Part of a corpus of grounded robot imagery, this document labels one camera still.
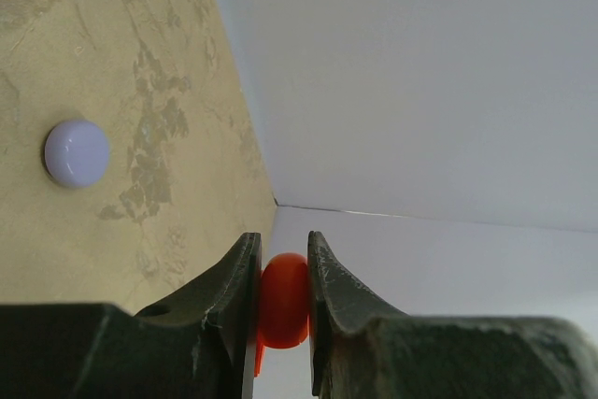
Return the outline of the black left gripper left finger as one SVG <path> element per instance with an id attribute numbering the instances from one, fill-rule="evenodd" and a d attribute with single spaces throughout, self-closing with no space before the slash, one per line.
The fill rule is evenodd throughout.
<path id="1" fill-rule="evenodd" d="M 250 398 L 261 237 L 129 314 L 108 303 L 4 305 L 5 398 Z"/>

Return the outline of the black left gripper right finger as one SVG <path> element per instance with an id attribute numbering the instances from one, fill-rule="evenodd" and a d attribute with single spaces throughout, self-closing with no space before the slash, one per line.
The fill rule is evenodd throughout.
<path id="1" fill-rule="evenodd" d="M 311 391 L 319 398 L 593 398 L 596 345 L 546 317 L 410 316 L 307 240 Z"/>

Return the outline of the orange earbud charging case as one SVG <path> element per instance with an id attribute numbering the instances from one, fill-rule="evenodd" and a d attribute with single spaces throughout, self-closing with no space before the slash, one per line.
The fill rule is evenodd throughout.
<path id="1" fill-rule="evenodd" d="M 306 257 L 281 253 L 261 273 L 254 376 L 261 373 L 266 348 L 292 349 L 309 333 Z"/>

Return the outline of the lilac earbud charging case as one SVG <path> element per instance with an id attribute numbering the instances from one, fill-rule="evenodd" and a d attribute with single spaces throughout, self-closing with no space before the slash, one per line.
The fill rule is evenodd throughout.
<path id="1" fill-rule="evenodd" d="M 78 189 L 97 183 L 107 171 L 110 146 L 105 132 L 94 122 L 62 121 L 45 142 L 44 162 L 60 185 Z"/>

